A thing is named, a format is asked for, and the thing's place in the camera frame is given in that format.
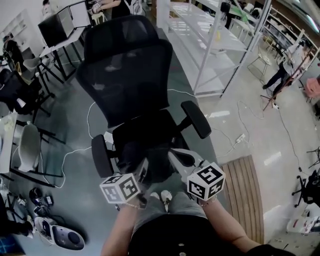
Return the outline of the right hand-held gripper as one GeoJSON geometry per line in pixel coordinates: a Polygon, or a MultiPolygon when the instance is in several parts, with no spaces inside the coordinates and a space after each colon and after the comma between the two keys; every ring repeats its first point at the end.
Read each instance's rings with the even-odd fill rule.
{"type": "Polygon", "coordinates": [[[170,149],[168,158],[193,197],[208,201],[224,189],[226,175],[215,162],[182,148],[170,149]]]}

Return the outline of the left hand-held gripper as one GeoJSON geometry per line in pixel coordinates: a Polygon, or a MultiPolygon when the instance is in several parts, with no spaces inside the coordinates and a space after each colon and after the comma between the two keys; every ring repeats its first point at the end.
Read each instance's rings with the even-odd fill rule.
{"type": "Polygon", "coordinates": [[[144,195],[147,188],[143,184],[148,174],[149,161],[144,158],[131,173],[114,174],[106,178],[100,189],[109,204],[126,204],[138,195],[144,195]]]}

